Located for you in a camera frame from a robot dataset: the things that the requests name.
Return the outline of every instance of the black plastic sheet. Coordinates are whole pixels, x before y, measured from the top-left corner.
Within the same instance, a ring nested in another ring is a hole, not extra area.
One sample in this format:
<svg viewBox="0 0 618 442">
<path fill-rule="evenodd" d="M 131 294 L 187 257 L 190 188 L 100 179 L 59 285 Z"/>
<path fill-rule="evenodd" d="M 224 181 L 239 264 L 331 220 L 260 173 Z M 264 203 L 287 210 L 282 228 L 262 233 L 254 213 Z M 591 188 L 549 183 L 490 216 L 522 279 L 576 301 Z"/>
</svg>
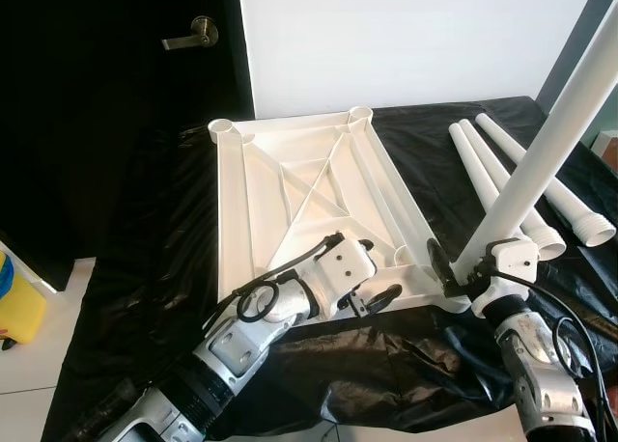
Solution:
<svg viewBox="0 0 618 442">
<path fill-rule="evenodd" d="M 526 147 L 545 120 L 530 98 L 516 97 L 377 109 L 373 121 L 452 260 L 484 211 L 448 125 L 480 112 Z M 594 154 L 578 146 L 559 178 L 617 223 L 618 179 Z M 123 378 L 145 386 L 201 340 L 200 325 L 216 297 L 216 209 L 216 148 L 204 128 L 180 136 L 157 132 L 140 143 L 84 297 L 43 441 L 60 439 Z M 539 282 L 582 315 L 602 368 L 615 380 L 617 241 L 580 247 L 545 199 L 537 209 L 569 244 L 560 259 L 541 264 Z M 549 322 L 562 315 L 535 295 L 530 302 Z M 271 348 L 211 436 L 281 433 L 322 419 L 417 432 L 511 402 L 511 380 L 489 326 L 470 312 L 423 307 L 294 329 Z"/>
</svg>

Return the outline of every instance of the white pipe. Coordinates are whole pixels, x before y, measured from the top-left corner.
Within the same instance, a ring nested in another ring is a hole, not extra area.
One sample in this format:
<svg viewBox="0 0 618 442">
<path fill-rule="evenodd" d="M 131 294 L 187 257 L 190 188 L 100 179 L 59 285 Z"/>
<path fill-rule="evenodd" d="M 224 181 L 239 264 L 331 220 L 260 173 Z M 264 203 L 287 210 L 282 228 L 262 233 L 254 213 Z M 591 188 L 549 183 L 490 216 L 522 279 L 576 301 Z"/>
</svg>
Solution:
<svg viewBox="0 0 618 442">
<path fill-rule="evenodd" d="M 514 162 L 520 163 L 525 149 L 487 114 L 479 114 L 476 122 Z M 612 239 L 616 234 L 614 226 L 607 219 L 593 212 L 559 179 L 553 179 L 545 191 L 552 204 L 569 220 L 573 233 L 588 247 L 598 246 Z"/>
<path fill-rule="evenodd" d="M 479 159 L 481 159 L 485 170 L 490 174 L 495 187 L 498 188 L 498 191 L 502 191 L 511 175 L 498 158 L 493 155 L 490 147 L 483 141 L 479 132 L 476 131 L 476 128 L 472 126 L 468 119 L 462 119 L 460 126 L 470 145 L 472 145 Z M 567 250 L 567 245 L 560 237 L 560 234 L 545 222 L 534 207 L 530 209 L 530 212 L 521 222 L 521 229 L 539 246 L 540 261 L 555 259 Z"/>
<path fill-rule="evenodd" d="M 508 237 L 521 224 L 616 86 L 617 35 L 618 9 L 613 6 L 520 166 L 455 262 L 460 283 L 488 244 Z"/>
<path fill-rule="evenodd" d="M 485 212 L 489 212 L 490 208 L 493 206 L 493 203 L 500 194 L 498 189 L 495 187 L 495 184 L 485 170 L 485 167 L 483 167 L 483 164 L 476 155 L 476 152 L 474 152 L 474 149 L 472 149 L 472 146 L 465 138 L 462 127 L 459 124 L 451 124 L 448 127 L 448 131 L 451 134 L 451 138 L 453 138 L 455 148 L 457 148 L 457 152 L 462 158 L 465 170 L 470 177 L 470 181 L 472 181 L 474 190 L 476 191 Z M 517 237 L 525 237 L 519 228 L 515 229 L 513 235 Z"/>
</svg>

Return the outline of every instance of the white wall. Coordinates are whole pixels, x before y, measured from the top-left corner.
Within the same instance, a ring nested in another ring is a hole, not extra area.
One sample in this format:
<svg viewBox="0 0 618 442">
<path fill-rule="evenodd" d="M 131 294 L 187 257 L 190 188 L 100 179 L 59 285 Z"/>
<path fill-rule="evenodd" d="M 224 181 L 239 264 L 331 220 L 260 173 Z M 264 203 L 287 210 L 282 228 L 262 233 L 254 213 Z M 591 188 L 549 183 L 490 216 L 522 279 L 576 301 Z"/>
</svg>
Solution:
<svg viewBox="0 0 618 442">
<path fill-rule="evenodd" d="M 240 0 L 258 118 L 536 97 L 586 0 Z"/>
</svg>

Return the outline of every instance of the door handle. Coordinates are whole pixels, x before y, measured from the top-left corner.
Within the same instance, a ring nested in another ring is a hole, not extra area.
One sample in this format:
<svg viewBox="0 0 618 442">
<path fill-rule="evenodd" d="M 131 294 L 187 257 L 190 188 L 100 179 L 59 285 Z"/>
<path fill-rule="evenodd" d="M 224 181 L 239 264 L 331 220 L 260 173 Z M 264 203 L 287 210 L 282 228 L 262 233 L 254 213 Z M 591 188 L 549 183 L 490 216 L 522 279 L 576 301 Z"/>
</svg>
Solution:
<svg viewBox="0 0 618 442">
<path fill-rule="evenodd" d="M 219 31 L 214 22 L 205 15 L 199 15 L 191 22 L 191 35 L 179 37 L 177 39 L 161 40 L 166 50 L 190 48 L 192 46 L 203 46 L 208 48 L 214 46 L 219 40 Z"/>
</svg>

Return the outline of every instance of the yellow container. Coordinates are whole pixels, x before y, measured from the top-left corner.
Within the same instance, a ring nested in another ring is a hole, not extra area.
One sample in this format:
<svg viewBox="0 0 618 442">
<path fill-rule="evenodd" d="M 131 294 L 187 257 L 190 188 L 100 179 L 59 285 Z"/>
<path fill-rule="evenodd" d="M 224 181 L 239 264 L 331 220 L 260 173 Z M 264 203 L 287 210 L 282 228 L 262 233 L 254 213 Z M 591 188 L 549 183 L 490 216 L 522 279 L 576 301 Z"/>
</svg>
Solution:
<svg viewBox="0 0 618 442">
<path fill-rule="evenodd" d="M 0 284 L 3 280 L 5 286 L 0 286 L 0 339 L 29 343 L 41 326 L 47 302 L 17 270 L 13 270 L 11 260 L 0 252 Z"/>
</svg>

